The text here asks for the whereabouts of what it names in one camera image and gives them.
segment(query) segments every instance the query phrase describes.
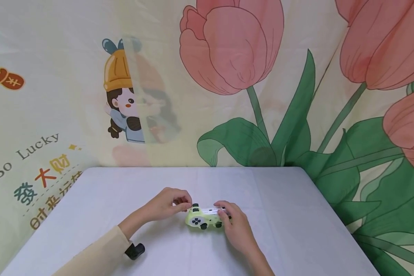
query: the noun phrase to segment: white table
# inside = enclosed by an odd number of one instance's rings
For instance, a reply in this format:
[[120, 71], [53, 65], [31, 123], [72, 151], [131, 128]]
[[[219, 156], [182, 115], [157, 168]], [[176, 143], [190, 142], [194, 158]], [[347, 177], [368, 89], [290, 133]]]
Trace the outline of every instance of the white table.
[[[238, 204], [277, 276], [378, 276], [300, 168], [91, 168], [30, 238], [2, 276], [48, 276], [164, 187], [186, 189], [200, 207]], [[185, 213], [146, 224], [132, 238], [146, 253], [125, 256], [114, 275], [250, 275], [214, 227]]]

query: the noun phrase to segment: fabric backdrop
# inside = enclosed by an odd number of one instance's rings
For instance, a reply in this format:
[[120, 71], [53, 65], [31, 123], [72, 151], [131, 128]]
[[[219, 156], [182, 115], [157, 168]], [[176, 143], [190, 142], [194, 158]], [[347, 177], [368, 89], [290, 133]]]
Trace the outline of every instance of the fabric backdrop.
[[414, 0], [0, 0], [0, 272], [91, 166], [300, 166], [414, 276]]

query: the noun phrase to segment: cartoon girl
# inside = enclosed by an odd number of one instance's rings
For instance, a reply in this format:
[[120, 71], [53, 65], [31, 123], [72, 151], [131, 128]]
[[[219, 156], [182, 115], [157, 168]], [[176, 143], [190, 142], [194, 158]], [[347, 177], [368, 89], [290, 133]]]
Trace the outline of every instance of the cartoon girl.
[[[134, 51], [141, 50], [141, 43], [132, 38]], [[106, 113], [111, 116], [108, 132], [113, 138], [125, 131], [128, 142], [144, 143], [143, 129], [138, 118], [137, 104], [145, 104], [145, 112], [149, 131], [158, 143], [165, 143], [180, 131], [177, 117], [172, 110], [172, 103], [164, 90], [164, 84], [157, 70], [142, 56], [137, 55], [136, 61], [140, 73], [143, 98], [134, 93], [128, 69], [123, 40], [118, 47], [109, 40], [103, 40], [103, 48], [111, 54], [105, 65], [105, 90], [107, 92]]]
[[120, 40], [116, 47], [111, 40], [104, 39], [103, 48], [111, 54], [106, 61], [104, 72], [106, 113], [111, 116], [108, 132], [112, 138], [119, 138], [120, 132], [124, 131], [128, 142], [144, 143], [123, 40]]

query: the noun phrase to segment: human hand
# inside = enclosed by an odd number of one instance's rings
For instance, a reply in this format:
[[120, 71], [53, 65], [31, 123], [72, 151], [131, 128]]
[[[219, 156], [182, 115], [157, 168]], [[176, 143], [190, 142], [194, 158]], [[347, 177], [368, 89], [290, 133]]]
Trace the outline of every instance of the human hand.
[[239, 206], [224, 200], [216, 202], [214, 206], [225, 207], [225, 210], [232, 217], [233, 222], [230, 222], [226, 212], [223, 210], [218, 211], [218, 215], [225, 228], [225, 235], [227, 235], [230, 244], [245, 256], [259, 251], [259, 246], [253, 236], [247, 215], [242, 212]]
[[141, 207], [141, 211], [146, 222], [150, 222], [186, 212], [190, 207], [192, 207], [192, 198], [186, 190], [167, 187]]

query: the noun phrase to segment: yellow-green game controller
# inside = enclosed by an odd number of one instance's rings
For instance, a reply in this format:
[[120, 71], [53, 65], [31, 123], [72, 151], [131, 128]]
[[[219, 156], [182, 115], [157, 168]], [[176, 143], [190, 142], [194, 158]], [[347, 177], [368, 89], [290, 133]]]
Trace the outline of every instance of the yellow-green game controller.
[[213, 208], [199, 208], [197, 203], [193, 203], [192, 207], [189, 209], [189, 213], [186, 216], [186, 224], [192, 227], [198, 227], [202, 230], [206, 230], [209, 225], [214, 225], [216, 228], [222, 227], [222, 220], [218, 215], [218, 210], [224, 209], [221, 207]]

